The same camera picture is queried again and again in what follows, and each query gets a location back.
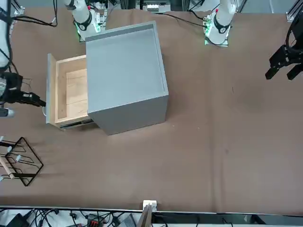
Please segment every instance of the cable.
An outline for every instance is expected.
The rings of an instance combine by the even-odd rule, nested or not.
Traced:
[[[37,226],[37,218],[41,215],[41,214],[38,214],[38,215],[37,215],[38,211],[39,211],[39,210],[36,211],[36,216],[35,216],[34,220],[30,223],[30,225],[29,225],[30,227],[33,225],[34,222],[36,223],[36,226]],[[54,211],[54,209],[51,209],[51,210],[47,211],[47,212],[45,213],[45,215],[48,215],[49,213],[51,213],[51,212],[53,212],[53,211]]]
[[[98,226],[99,226],[100,225],[99,211],[97,211],[97,217],[98,217]]]
[[[71,218],[72,218],[72,221],[74,222],[75,226],[77,226],[73,215],[71,215]]]
[[[83,214],[83,212],[80,210],[80,213],[83,215],[83,217],[85,217],[85,219],[87,219],[88,218],[88,215],[84,215]]]
[[[196,5],[194,5],[192,8],[190,8],[188,11],[191,11],[193,8],[195,8],[197,5],[199,5],[199,3],[201,3],[201,2],[204,3],[205,0],[200,0],[199,2],[196,3]]]
[[[15,64],[13,63],[12,59],[9,58],[8,55],[6,55],[6,53],[5,53],[2,49],[0,49],[0,52],[4,55],[4,57],[6,57],[6,58],[8,59],[8,61],[13,65],[13,67],[14,67],[14,69],[15,69],[15,72],[19,75],[18,70],[17,70]]]
[[[223,224],[229,224],[229,225],[232,225],[232,227],[233,227],[233,224],[231,222],[227,222],[224,218],[222,218],[222,221],[223,221]]]
[[[42,221],[42,224],[43,224],[43,222],[44,222],[44,220],[45,220],[45,221],[47,222],[48,226],[49,226],[49,227],[52,227],[51,224],[49,224],[49,222],[48,222],[46,211],[45,211],[45,210],[43,210],[43,211],[40,211],[40,210],[39,210],[39,212],[40,212],[40,214],[42,215],[42,218],[41,218],[41,220],[40,220],[40,221]]]
[[[215,8],[213,8],[212,12],[219,6],[220,4],[218,4]]]
[[[44,26],[57,27],[58,26],[58,18],[57,18],[58,0],[53,0],[53,10],[54,10],[54,14],[55,14],[54,19],[56,21],[55,24],[53,24],[53,21],[51,23],[47,23],[47,22],[42,21],[40,19],[30,17],[30,16],[26,16],[26,15],[12,17],[12,19],[17,20],[17,21],[23,21],[23,22],[29,22],[29,23],[44,25]]]
[[[189,12],[193,13],[195,15],[196,18],[203,20],[203,17],[199,17],[194,11],[189,10]]]
[[[169,17],[173,17],[173,18],[175,18],[175,19],[183,20],[183,21],[185,21],[185,22],[187,22],[187,23],[190,23],[190,24],[192,24],[192,25],[197,25],[197,26],[201,26],[201,27],[207,28],[206,25],[197,24],[197,23],[194,23],[194,22],[191,22],[191,21],[188,21],[188,20],[185,20],[185,19],[182,19],[182,18],[173,16],[173,15],[170,15],[170,14],[164,14],[164,13],[163,13],[163,15],[166,15],[166,16],[169,16]]]
[[[111,225],[112,225],[113,227],[116,227],[115,225],[113,225],[113,223],[114,223],[114,218],[119,218],[119,217],[121,217],[121,215],[123,215],[123,214],[125,214],[125,212],[122,212],[122,213],[119,214],[117,217],[115,217],[115,216],[113,215],[113,220],[110,222],[110,224],[109,224],[107,227],[110,227]]]
[[[46,114],[44,112],[44,108],[45,108],[45,106],[42,106],[42,113],[43,113],[44,117],[46,117]]]

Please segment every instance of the wire rack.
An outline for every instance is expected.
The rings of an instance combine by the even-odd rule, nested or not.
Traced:
[[[25,187],[29,186],[38,173],[41,171],[44,164],[32,147],[21,137],[17,142],[2,140],[1,147],[7,148],[6,154],[0,154],[5,161],[7,168],[11,174],[7,174],[3,165],[0,164],[0,181],[4,179],[19,179]]]

